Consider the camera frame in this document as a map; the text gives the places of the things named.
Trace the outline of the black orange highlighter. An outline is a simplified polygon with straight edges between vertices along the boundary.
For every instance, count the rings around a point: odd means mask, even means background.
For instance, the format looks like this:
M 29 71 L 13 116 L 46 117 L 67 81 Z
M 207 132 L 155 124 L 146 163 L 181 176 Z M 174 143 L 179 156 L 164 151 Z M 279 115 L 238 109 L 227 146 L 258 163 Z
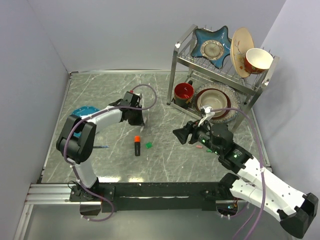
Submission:
M 141 155 L 141 139 L 138 135 L 134 137 L 134 154 L 136 157 Z

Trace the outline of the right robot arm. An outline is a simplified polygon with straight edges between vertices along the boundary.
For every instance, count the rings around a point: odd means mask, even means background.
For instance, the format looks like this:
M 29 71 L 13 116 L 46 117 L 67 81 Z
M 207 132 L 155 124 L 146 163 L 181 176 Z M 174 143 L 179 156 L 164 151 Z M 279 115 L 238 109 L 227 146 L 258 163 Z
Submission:
M 182 145 L 200 143 L 218 156 L 229 170 L 220 182 L 233 197 L 267 212 L 293 237 L 305 236 L 317 215 L 318 197 L 295 189 L 261 166 L 256 157 L 234 142 L 234 134 L 225 123 L 189 121 L 172 133 Z

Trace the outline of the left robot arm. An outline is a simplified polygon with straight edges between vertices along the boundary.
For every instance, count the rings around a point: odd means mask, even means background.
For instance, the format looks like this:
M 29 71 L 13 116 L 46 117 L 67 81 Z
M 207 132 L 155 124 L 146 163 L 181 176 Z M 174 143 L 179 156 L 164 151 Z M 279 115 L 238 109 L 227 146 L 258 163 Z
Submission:
M 56 149 L 72 168 L 76 186 L 91 198 L 97 198 L 101 191 L 99 179 L 90 163 L 96 133 L 124 121 L 131 126 L 143 126 L 141 99 L 140 94 L 131 90 L 102 110 L 84 116 L 71 114 L 66 119 Z

